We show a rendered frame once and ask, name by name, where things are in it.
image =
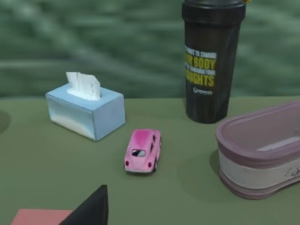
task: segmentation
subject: black object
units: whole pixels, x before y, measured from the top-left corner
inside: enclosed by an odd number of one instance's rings
[[[107,185],[102,185],[60,225],[107,225],[108,193]]]
[[[240,24],[242,0],[185,0],[186,112],[200,123],[227,115]]]

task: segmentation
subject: pink container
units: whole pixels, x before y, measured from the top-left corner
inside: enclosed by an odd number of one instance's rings
[[[216,129],[222,182],[247,199],[300,180],[300,101],[223,121]]]

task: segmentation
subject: car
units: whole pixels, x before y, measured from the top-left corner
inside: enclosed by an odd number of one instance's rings
[[[131,135],[124,157],[124,169],[131,173],[156,171],[162,145],[161,133],[153,129],[136,129]]]

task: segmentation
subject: white tissue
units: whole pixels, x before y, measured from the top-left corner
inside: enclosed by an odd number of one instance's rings
[[[100,100],[100,82],[94,75],[79,72],[66,72],[71,88],[67,92],[91,101]]]

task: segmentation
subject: shaker bottle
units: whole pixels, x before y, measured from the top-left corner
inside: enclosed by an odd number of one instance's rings
[[[185,0],[186,113],[199,123],[227,115],[243,0]]]

